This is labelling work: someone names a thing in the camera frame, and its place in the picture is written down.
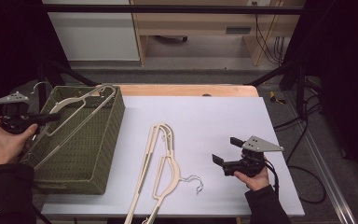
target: gray floor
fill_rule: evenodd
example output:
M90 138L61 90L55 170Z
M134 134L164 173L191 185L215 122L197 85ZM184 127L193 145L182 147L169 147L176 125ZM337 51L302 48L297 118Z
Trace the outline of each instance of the gray floor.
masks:
M276 65L264 60L261 66L252 66L240 37L190 36L185 43L175 39L151 38L146 64L143 67L136 63L112 62L73 62L73 67L80 74L98 82L240 85L261 77ZM65 79L76 84L71 78ZM296 116L290 104L282 105L269 99L270 91L275 91L278 99L287 102L295 97L292 91L279 91L276 85L279 80L279 77L275 77L258 87L274 126ZM32 85L28 84L21 88L29 88ZM312 94L313 92L306 91L306 97ZM312 99L309 108L315 104L318 104L318 100ZM286 149L283 153L285 157L301 135L300 125L276 132L281 146ZM308 132L321 151L358 223L358 164L355 161L342 159L341 146L323 113L315 112L310 115ZM290 165L301 166L318 174L310 152L309 144L303 139ZM300 197L310 201L322 197L322 188L312 176L294 169L291 169L291 173ZM43 196L35 195L37 207L42 207L43 200ZM341 223L330 197L320 204L302 204L306 215L293 217L294 223Z

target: woven basket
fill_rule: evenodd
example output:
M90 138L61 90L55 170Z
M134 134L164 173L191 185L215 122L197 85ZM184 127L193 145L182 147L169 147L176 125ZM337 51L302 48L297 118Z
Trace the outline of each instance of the woven basket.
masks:
M95 88L56 87L49 96L41 113L47 114L56 102L71 97L80 97ZM91 117L46 163L42 164L34 176L34 189L46 194L104 194L109 176L118 132L124 116L125 106L119 87L116 95ZM52 136L44 135L32 148L26 164L35 167L62 143L79 123L90 115L112 93L105 88L101 96L86 98L86 105L75 113L83 102L73 103L62 108L60 121L51 123L52 133L71 115L74 116Z

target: hand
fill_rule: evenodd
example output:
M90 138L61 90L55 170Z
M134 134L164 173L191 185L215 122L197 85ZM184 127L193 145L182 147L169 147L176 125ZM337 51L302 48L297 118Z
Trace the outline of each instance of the hand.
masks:
M37 124L33 124L23 133L12 134L0 127L0 164L17 163L27 139L34 134L36 128Z
M267 171L267 167L260 172L260 174L255 175L254 177L249 177L239 171L234 172L234 175L243 183L248 186L252 191L256 191L259 189L263 189L269 185L269 172Z

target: white table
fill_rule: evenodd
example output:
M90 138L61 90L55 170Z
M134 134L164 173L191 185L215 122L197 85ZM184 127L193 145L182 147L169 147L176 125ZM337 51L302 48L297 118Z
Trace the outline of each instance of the white table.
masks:
M234 176L224 176L212 162L212 154L225 161L239 160L241 149L229 143L231 136L247 140L251 135L278 144L264 101L259 97L124 96L126 111L117 140L107 190L104 195L50 195L45 215L70 217L124 217L136 188L148 131L165 122L172 127L175 158L182 177L198 175L204 184L197 195L198 181L180 182L158 211L159 217L242 217L250 215L243 195L248 189ZM158 141L136 216L150 215L158 160L165 153ZM280 178L280 200L289 216L303 216L293 180L281 152L266 153ZM162 189L171 177L164 168ZM269 174L273 184L273 174Z

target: white cabinet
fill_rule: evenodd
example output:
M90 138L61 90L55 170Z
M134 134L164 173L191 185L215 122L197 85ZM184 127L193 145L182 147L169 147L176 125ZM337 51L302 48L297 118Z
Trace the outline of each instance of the white cabinet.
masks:
M44 4L128 5L128 0L43 0ZM130 13L49 12L69 61L139 61Z

